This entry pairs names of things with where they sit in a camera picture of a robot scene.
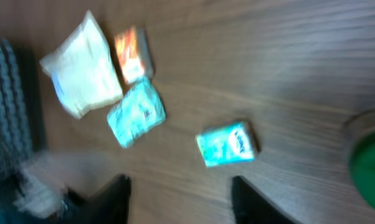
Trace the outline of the small teal tissue pack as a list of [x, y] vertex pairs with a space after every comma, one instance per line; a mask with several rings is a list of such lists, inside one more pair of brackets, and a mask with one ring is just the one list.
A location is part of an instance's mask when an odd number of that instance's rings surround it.
[[249, 125], [236, 121], [196, 135], [206, 167], [217, 167], [256, 159], [257, 148]]

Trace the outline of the beige glossy plastic package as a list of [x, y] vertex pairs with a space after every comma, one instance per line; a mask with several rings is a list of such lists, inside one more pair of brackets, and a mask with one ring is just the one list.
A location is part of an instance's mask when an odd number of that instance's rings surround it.
[[91, 11], [40, 65], [60, 103], [76, 119], [123, 98], [108, 42]]

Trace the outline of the orange snack packet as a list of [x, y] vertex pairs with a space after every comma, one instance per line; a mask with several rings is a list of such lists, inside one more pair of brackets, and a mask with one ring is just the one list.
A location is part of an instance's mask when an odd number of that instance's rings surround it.
[[144, 77], [153, 77], [154, 68], [144, 29], [132, 26], [117, 34], [114, 44], [118, 64], [127, 85]]

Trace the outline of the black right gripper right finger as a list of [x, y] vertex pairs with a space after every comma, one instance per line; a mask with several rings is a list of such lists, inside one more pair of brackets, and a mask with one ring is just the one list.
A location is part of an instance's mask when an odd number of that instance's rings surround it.
[[232, 178], [231, 201], [236, 224], [294, 224], [297, 222], [241, 175]]

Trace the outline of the teal tissue pouch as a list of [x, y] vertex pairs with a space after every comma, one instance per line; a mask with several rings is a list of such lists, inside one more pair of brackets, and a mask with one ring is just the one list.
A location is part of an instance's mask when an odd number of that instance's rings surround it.
[[108, 125], [123, 148], [132, 146], [165, 119], [161, 98], [147, 78], [138, 80], [107, 114]]

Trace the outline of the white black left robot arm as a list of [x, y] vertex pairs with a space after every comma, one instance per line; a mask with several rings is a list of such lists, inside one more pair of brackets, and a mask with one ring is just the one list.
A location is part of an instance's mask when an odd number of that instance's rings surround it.
[[0, 181], [0, 224], [60, 223], [73, 217], [84, 199], [66, 186], [71, 154], [39, 152]]

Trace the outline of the green lid white jar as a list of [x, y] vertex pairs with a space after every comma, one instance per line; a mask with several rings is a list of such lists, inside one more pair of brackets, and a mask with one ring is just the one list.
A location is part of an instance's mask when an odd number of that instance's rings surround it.
[[354, 186], [375, 209], [375, 109], [356, 114], [343, 124], [343, 149]]

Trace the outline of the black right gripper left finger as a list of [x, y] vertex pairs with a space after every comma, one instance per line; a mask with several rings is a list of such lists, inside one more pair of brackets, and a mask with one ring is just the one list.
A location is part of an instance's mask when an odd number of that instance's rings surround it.
[[96, 195], [89, 198], [66, 224], [127, 224], [131, 197], [131, 179], [116, 175]]

